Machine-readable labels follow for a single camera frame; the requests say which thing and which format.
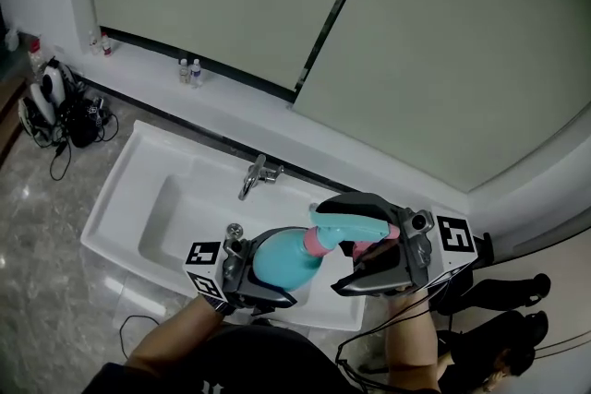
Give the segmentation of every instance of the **drain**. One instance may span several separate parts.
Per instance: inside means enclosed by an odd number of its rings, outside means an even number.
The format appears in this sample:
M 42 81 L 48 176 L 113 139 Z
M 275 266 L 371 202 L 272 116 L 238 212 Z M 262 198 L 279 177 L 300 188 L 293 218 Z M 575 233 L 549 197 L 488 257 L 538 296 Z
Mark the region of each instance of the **drain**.
M 230 223 L 225 228 L 225 236 L 228 238 L 240 238 L 243 234 L 244 230 L 239 223 Z

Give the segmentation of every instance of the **white sink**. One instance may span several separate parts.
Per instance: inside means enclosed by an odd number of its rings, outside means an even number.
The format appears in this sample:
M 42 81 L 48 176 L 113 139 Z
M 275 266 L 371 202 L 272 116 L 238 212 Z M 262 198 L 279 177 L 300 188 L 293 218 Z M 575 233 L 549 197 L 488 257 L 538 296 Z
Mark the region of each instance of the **white sink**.
M 238 199 L 250 162 L 136 122 L 134 132 L 94 205 L 82 243 L 100 255 L 172 291 L 195 296 L 183 272 L 193 242 L 220 240 L 230 223 L 252 239 L 266 230 L 309 227 L 310 204 L 332 191 L 282 174 L 276 184 Z M 298 303 L 268 318 L 318 328 L 359 330 L 364 297 L 341 297 L 331 284 L 350 274 L 351 258 L 327 255 Z

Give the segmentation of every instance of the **cyan spray bottle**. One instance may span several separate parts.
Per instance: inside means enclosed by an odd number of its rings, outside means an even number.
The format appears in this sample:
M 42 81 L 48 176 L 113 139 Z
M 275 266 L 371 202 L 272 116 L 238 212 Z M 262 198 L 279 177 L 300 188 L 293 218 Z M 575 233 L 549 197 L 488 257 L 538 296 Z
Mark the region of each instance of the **cyan spray bottle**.
M 259 247 L 253 270 L 260 281 L 291 292 L 316 275 L 324 256 L 339 243 L 357 242 L 356 251 L 360 253 L 374 243 L 400 235 L 400 230 L 387 221 L 360 215 L 312 211 L 310 218 L 314 227 L 283 230 Z

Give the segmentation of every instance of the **chrome faucet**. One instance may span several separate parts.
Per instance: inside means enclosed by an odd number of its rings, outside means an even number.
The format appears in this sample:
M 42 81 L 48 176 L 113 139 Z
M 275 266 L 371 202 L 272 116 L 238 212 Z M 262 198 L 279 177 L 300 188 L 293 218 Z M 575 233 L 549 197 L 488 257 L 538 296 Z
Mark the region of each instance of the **chrome faucet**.
M 248 168 L 247 177 L 244 178 L 244 185 L 238 194 L 240 200 L 247 198 L 250 189 L 256 187 L 262 181 L 264 183 L 274 184 L 279 174 L 283 172 L 283 166 L 279 166 L 277 171 L 272 171 L 264 167 L 267 157 L 260 154 L 255 163 Z

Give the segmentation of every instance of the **marble floor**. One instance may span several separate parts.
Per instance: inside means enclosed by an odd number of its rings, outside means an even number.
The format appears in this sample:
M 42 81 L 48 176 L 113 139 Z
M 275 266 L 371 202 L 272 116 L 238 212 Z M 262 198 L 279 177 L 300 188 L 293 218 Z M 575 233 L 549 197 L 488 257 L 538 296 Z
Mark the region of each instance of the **marble floor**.
M 119 328 L 127 316 L 164 320 L 187 303 L 185 296 L 94 254 L 79 237 L 136 120 L 217 149 L 224 146 L 116 98 L 107 96 L 107 104 L 119 119 L 119 133 L 112 141 L 72 149 L 62 181 L 49 175 L 54 151 L 39 149 L 24 133 L 0 168 L 1 394 L 79 393 L 104 363 L 125 361 Z M 54 172 L 59 169 L 57 162 Z M 369 298 L 364 328 L 384 318 L 383 301 Z M 152 327 L 147 319 L 129 320 L 123 331 L 126 352 Z M 297 330 L 330 357 L 352 335 Z M 382 351 L 383 337 L 376 334 L 349 346 L 347 357 L 357 365 Z

